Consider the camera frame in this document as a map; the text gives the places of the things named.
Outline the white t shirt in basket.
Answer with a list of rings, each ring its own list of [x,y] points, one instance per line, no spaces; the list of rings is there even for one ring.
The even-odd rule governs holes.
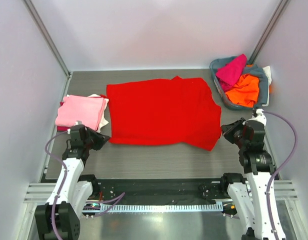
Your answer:
[[[265,73],[265,75],[266,75],[266,77],[267,77],[267,79],[268,79],[268,85],[270,86],[271,83],[272,83],[271,68],[270,68],[270,66],[268,65],[268,66],[266,66],[266,67],[263,67],[262,69],[263,69],[263,71],[264,71],[264,73]]]

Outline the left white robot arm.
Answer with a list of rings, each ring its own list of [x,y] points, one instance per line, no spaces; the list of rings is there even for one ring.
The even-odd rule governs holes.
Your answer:
[[[41,240],[77,240],[80,216],[86,201],[99,196],[94,175],[81,175],[91,150],[100,150],[110,139],[91,128],[77,124],[67,131],[66,149],[62,157],[47,154],[61,165],[56,185],[45,204],[37,206],[35,220]]]

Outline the magenta t shirt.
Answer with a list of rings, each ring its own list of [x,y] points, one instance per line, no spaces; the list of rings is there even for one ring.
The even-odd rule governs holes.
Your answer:
[[[216,77],[224,92],[229,91],[239,80],[247,63],[245,54],[236,57],[227,57],[218,59],[219,68],[216,71]]]

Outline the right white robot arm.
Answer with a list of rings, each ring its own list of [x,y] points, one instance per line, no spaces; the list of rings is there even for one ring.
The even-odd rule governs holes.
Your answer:
[[[238,146],[244,174],[225,173],[220,194],[231,198],[243,227],[243,240],[284,240],[274,195],[274,164],[264,149],[264,124],[243,118],[221,127],[222,134]]]

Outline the left aluminium frame post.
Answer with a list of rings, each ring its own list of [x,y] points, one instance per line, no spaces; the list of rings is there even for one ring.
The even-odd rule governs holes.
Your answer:
[[[27,8],[30,16],[32,17],[32,19],[34,20],[38,30],[40,31],[40,33],[42,34],[47,46],[49,47],[49,49],[51,50],[54,58],[56,59],[57,63],[59,64],[59,66],[61,67],[62,71],[64,72],[65,76],[67,78],[69,78],[71,76],[71,72],[69,71],[69,69],[67,68],[60,52],[58,51],[52,37],[50,36],[43,20],[41,19],[36,7],[34,6],[33,2],[31,0],[22,0],[22,2],[24,3],[25,7]]]

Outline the red t shirt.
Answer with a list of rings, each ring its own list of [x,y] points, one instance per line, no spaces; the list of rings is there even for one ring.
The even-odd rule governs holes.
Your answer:
[[[200,78],[151,79],[106,88],[113,144],[186,143],[211,151],[221,135],[221,107]]]

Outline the orange t shirt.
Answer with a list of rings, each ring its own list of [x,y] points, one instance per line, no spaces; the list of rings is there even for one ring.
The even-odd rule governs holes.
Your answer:
[[[236,84],[225,95],[236,105],[253,107],[258,102],[259,78],[250,74],[240,76]]]

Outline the aluminium front rail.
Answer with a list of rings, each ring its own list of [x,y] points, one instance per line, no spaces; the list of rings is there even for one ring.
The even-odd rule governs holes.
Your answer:
[[[295,188],[290,180],[275,180],[274,195],[277,201],[297,201]],[[26,192],[25,202],[47,200],[53,192],[56,183],[30,183]]]

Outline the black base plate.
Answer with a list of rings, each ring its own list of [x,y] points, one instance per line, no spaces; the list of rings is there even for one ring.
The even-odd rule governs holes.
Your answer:
[[[194,205],[230,201],[218,178],[97,179],[102,200],[124,193],[123,205]]]

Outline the aluminium frame post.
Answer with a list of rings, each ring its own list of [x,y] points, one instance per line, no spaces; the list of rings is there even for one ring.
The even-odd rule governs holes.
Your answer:
[[[24,3],[25,7],[27,8],[30,16],[32,17],[32,19],[34,20],[38,30],[40,31],[40,33],[42,34],[47,46],[49,47],[49,49],[51,50],[54,58],[56,59],[57,63],[59,64],[59,66],[61,67],[62,71],[64,72],[65,76],[67,78],[69,78],[71,76],[71,72],[69,71],[69,69],[67,68],[60,52],[58,51],[52,37],[50,36],[43,20],[41,19],[36,7],[34,6],[33,2],[31,0],[22,0],[22,2]]]
[[[269,39],[271,33],[273,32],[275,26],[279,22],[279,19],[282,17],[284,11],[286,10],[287,6],[289,5],[290,0],[280,0],[278,5],[276,6],[273,14],[271,15],[264,31],[262,32],[250,58],[249,62],[254,63],[260,54],[262,48],[264,47],[265,43]]]

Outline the blue laundry basket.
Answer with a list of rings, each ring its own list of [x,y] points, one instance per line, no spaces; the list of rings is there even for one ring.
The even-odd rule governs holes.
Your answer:
[[[210,65],[209,65],[209,69],[210,69],[210,72],[211,72],[211,78],[213,79],[214,81],[214,84],[218,90],[218,93],[220,94],[221,96],[221,99],[222,99],[222,102],[223,104],[230,110],[248,110],[248,109],[252,109],[251,107],[244,107],[244,106],[240,106],[240,105],[236,105],[236,104],[233,104],[228,98],[227,96],[225,95],[225,92],[222,90],[221,86],[220,86],[220,83],[219,83],[219,80],[218,78],[216,77],[216,71],[217,69],[219,68],[219,63],[218,63],[218,59],[215,59],[213,60]]]

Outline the right aluminium frame post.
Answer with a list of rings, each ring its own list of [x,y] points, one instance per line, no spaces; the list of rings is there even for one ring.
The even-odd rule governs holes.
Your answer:
[[[282,17],[284,11],[286,10],[287,6],[289,5],[290,0],[280,0],[278,5],[276,6],[273,14],[271,15],[264,31],[262,32],[250,58],[249,62],[254,63],[260,54],[262,48],[264,47],[265,43],[269,39],[271,33],[273,32],[275,26],[279,22],[279,19]]]

